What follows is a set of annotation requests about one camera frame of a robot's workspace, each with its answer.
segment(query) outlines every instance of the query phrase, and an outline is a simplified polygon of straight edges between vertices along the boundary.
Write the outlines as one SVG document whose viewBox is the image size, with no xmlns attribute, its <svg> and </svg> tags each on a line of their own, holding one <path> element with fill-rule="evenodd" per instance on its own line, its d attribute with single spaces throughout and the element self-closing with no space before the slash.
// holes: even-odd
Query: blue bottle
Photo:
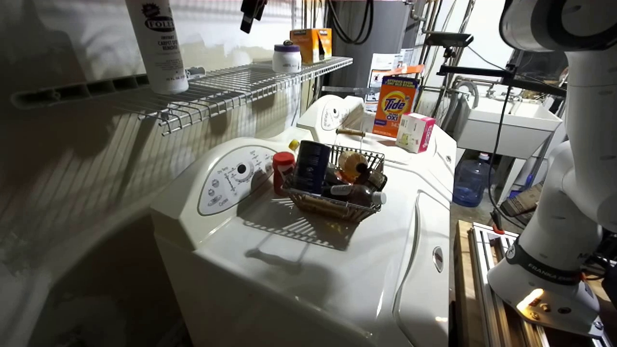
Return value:
<svg viewBox="0 0 617 347">
<path fill-rule="evenodd" d="M 483 190 L 487 188 L 489 163 L 487 155 L 480 155 L 478 161 L 462 161 L 455 174 L 453 201 L 460 207 L 478 207 Z"/>
</svg>

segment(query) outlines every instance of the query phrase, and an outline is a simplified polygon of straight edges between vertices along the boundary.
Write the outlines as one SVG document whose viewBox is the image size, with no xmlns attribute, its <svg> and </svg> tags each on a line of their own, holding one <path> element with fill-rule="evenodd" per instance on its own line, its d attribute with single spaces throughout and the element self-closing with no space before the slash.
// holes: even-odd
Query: orange box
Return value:
<svg viewBox="0 0 617 347">
<path fill-rule="evenodd" d="M 401 119 L 404 115 L 410 115 L 414 107 L 416 92 L 418 80 L 385 76 L 379 92 L 372 134 L 397 138 Z"/>
<path fill-rule="evenodd" d="M 329 28 L 289 32 L 289 41 L 300 47 L 302 65 L 316 65 L 331 59 Z"/>
</svg>

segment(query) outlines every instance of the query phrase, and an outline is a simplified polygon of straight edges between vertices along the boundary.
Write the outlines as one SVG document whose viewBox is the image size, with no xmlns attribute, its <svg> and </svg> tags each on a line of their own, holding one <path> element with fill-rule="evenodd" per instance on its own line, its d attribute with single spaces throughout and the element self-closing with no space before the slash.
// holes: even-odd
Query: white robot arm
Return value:
<svg viewBox="0 0 617 347">
<path fill-rule="evenodd" d="M 568 144 L 534 219 L 487 284 L 528 321 L 590 334 L 597 300 L 580 269 L 597 252 L 601 228 L 617 232 L 615 0 L 505 0 L 501 38 L 518 51 L 566 53 Z"/>
</svg>

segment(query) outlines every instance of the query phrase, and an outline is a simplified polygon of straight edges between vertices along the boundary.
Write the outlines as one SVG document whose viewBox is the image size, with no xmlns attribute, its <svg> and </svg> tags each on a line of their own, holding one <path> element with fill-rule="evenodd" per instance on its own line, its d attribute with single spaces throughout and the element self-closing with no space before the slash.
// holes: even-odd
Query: wire basket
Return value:
<svg viewBox="0 0 617 347">
<path fill-rule="evenodd" d="M 372 151 L 362 151 L 362 149 L 352 149 L 352 147 L 331 145 L 327 165 L 337 169 L 343 153 L 358 153 L 366 159 L 366 169 L 370 172 L 383 172 L 383 155 L 381 153 L 372 153 Z M 295 203 L 295 207 L 300 211 L 314 213 L 314 215 L 325 215 L 329 219 L 345 221 L 350 225 L 358 225 L 381 209 L 381 203 L 372 203 L 372 205 L 364 207 L 364 205 L 354 205 L 349 201 L 327 199 L 323 196 L 310 194 L 310 192 L 298 192 L 293 188 L 287 188 L 285 194 Z"/>
</svg>

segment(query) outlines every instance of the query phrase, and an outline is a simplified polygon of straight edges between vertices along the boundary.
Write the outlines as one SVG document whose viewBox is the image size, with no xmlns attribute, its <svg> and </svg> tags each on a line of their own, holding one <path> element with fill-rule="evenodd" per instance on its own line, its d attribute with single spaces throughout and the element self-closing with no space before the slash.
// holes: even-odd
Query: cable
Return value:
<svg viewBox="0 0 617 347">
<path fill-rule="evenodd" d="M 372 24 L 374 24 L 374 0 L 366 0 L 362 24 L 360 24 L 360 32 L 358 32 L 358 36 L 356 36 L 354 39 L 350 39 L 350 38 L 345 34 L 345 30 L 343 30 L 337 14 L 335 14 L 335 9 L 333 9 L 333 5 L 331 5 L 333 0 L 325 0 L 325 3 L 327 3 L 327 9 L 329 9 L 329 14 L 331 14 L 331 28 L 333 28 L 335 34 L 339 36 L 339 39 L 341 39 L 343 43 L 354 45 L 354 47 L 364 45 L 364 43 L 368 41 L 370 34 L 372 34 Z"/>
<path fill-rule="evenodd" d="M 509 95 L 512 92 L 512 86 L 509 84 L 507 86 L 507 92 L 505 92 L 505 101 L 503 101 L 503 107 L 501 107 L 501 117 L 499 117 L 499 124 L 497 124 L 497 136 L 495 136 L 495 145 L 493 145 L 493 153 L 489 157 L 489 163 L 487 163 L 487 199 L 493 207 L 493 211 L 507 223 L 510 223 L 512 226 L 524 230 L 524 226 L 518 223 L 518 221 L 510 221 L 495 203 L 495 198 L 491 194 L 491 184 L 493 184 L 493 167 L 495 167 L 495 157 L 497 157 L 497 149 L 499 149 L 499 142 L 501 142 L 501 130 L 503 130 L 503 119 L 505 119 L 505 109 L 507 109 L 507 101 L 509 101 Z"/>
<path fill-rule="evenodd" d="M 482 55 L 478 55 L 472 47 L 466 47 L 472 55 L 476 55 L 482 63 L 485 63 L 491 68 L 503 70 L 503 66 L 491 65 L 489 61 L 485 61 Z"/>
</svg>

